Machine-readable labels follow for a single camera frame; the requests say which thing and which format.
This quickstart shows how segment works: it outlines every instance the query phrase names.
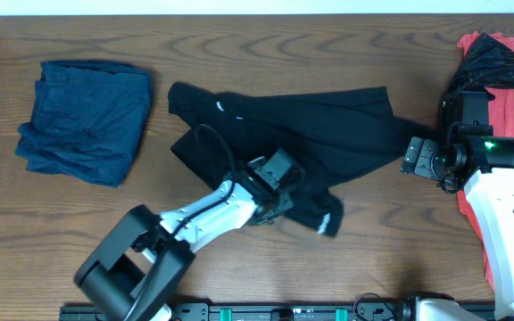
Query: red cloth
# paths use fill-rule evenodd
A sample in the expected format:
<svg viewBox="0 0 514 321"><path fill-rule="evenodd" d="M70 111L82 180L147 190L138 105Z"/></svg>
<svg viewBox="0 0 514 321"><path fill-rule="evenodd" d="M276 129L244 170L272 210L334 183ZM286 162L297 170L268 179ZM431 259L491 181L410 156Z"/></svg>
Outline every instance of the red cloth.
<svg viewBox="0 0 514 321"><path fill-rule="evenodd" d="M465 35L457 43L457 47L463 48L463 54L465 55L475 39L478 37L478 32L474 32L471 35ZM491 37L497 39L499 42L514 51L514 37L503 37L501 33L492 34ZM493 125L493 135L514 137L514 89L487 88L487 90L491 94L495 95L495 99L489 102L489 124ZM468 217L469 222L475 229L475 232L479 238L483 240L475 213L473 212L471 205L469 205L468 201L465 199L465 193L463 191L459 191L457 193L457 200L461 213ZM493 289L493 276L491 274L491 268L489 267L489 261L487 260L485 249L483 249L483 262L485 263L485 277Z"/></svg>

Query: black mesh fabric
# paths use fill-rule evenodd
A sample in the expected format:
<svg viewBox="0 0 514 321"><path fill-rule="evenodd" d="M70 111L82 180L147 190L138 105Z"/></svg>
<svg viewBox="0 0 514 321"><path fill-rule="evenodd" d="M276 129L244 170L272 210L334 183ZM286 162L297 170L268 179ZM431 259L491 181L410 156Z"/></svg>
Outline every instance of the black mesh fabric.
<svg viewBox="0 0 514 321"><path fill-rule="evenodd" d="M485 91L485 87L514 89L514 52L484 33L469 48L447 94Z"/></svg>

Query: green clip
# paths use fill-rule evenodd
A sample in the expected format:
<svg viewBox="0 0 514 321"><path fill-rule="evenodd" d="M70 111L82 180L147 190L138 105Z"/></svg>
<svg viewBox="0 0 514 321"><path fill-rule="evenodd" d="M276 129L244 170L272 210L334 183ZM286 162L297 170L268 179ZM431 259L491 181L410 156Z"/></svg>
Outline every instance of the green clip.
<svg viewBox="0 0 514 321"><path fill-rule="evenodd" d="M220 310L220 321L232 321L233 320L233 312L231 309L221 309Z"/></svg>
<svg viewBox="0 0 514 321"><path fill-rule="evenodd" d="M348 310L336 309L336 321L348 321Z"/></svg>

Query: black t-shirt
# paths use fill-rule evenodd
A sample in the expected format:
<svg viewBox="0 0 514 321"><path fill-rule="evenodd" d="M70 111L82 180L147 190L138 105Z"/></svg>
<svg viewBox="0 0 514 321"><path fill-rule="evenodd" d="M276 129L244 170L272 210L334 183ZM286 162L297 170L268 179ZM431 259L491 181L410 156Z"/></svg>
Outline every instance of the black t-shirt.
<svg viewBox="0 0 514 321"><path fill-rule="evenodd" d="M291 193L294 207L285 215L329 236L336 235L344 213L330 186L403 156L413 136L437 137L432 129L395 118L385 87L249 97L175 83L168 100L169 112L191 128L206 124L217 130L237 161L270 157L277 148L287 151L306 170L306 179ZM228 159L217 144L204 145L189 130L171 150L215 189L229 171Z"/></svg>

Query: clothing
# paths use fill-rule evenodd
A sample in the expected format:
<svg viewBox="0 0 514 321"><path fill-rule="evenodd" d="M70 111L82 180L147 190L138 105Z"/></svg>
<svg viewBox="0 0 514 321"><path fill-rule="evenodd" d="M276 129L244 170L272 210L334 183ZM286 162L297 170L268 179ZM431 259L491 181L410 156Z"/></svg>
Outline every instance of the clothing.
<svg viewBox="0 0 514 321"><path fill-rule="evenodd" d="M477 34L468 44L446 93L458 95L463 90L482 91L493 100L494 96L486 87L514 89L514 51L484 33Z"/></svg>
<svg viewBox="0 0 514 321"><path fill-rule="evenodd" d="M338 93L250 97L212 94L184 83L168 93L169 112L191 128L213 127L246 163L277 148L306 171L302 188L291 193L286 216L324 235L335 236L343 205L328 188L361 177L403 156L413 136L438 134L392 114L385 87ZM211 188L229 172L220 146L196 141L189 130L171 150Z"/></svg>
<svg viewBox="0 0 514 321"><path fill-rule="evenodd" d="M457 46L463 48L465 55L474 44L474 41L479 37L480 35L477 32L465 35L458 42ZM491 37L514 51L514 37L503 37L501 33L493 34ZM494 100L489 102L489 124L493 126L493 135L514 137L514 89L495 89L488 87L487 91L494 96ZM457 197L461 213L469 219L477 235L482 238L477 218L471 205L469 205L465 198L465 193L459 191ZM493 288L493 276L485 249L483 250L483 261L485 263L485 277Z"/></svg>
<svg viewBox="0 0 514 321"><path fill-rule="evenodd" d="M116 187L136 155L152 102L149 74L122 62L42 62L31 121L15 153L27 170Z"/></svg>

